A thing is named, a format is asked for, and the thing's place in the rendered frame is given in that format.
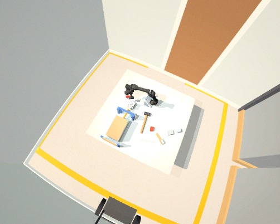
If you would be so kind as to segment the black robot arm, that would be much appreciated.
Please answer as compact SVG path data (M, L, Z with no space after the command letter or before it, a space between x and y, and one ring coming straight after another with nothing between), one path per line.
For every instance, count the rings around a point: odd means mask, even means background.
M136 84L131 84L131 85L126 84L125 88L130 89L130 91L139 90L139 91L146 92L148 94L148 96L150 96L153 99L149 102L151 105L156 105L158 103L158 99L156 99L156 96L155 96L156 92L154 90L151 90L151 94L150 94L149 93L150 89L140 87ZM128 91L128 90L124 91L125 95L129 95L130 91Z

